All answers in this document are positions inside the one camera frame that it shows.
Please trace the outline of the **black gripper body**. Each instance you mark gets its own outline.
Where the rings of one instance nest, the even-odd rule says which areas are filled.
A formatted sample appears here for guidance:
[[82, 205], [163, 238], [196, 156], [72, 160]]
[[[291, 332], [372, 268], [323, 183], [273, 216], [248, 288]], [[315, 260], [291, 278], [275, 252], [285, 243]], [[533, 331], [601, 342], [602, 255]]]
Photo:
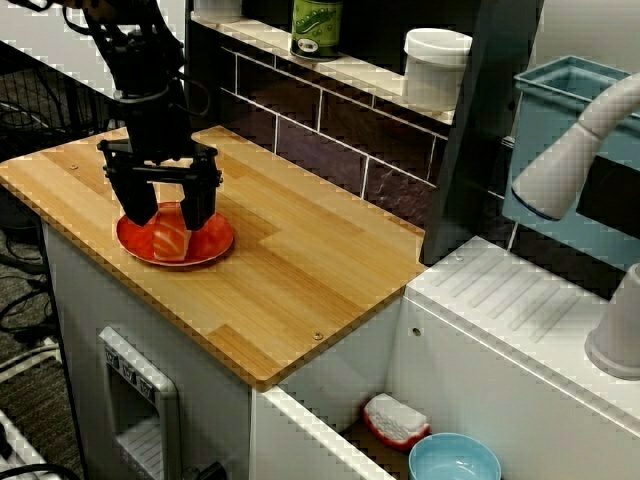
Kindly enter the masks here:
[[139, 188], [150, 183], [216, 188], [221, 171], [217, 151], [191, 138], [191, 112], [180, 84], [144, 97], [121, 96], [128, 133], [126, 140], [103, 141], [106, 177], [115, 188]]

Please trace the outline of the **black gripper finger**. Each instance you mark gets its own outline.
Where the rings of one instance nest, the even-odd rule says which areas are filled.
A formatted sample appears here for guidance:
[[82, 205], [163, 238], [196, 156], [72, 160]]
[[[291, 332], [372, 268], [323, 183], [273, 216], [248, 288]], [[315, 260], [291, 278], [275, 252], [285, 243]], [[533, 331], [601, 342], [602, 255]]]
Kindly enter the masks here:
[[216, 211], [216, 190], [218, 183], [182, 185], [183, 199], [180, 207], [186, 228], [200, 230]]
[[158, 211], [153, 185], [134, 177], [110, 177], [109, 180], [127, 217], [134, 224], [145, 226]]

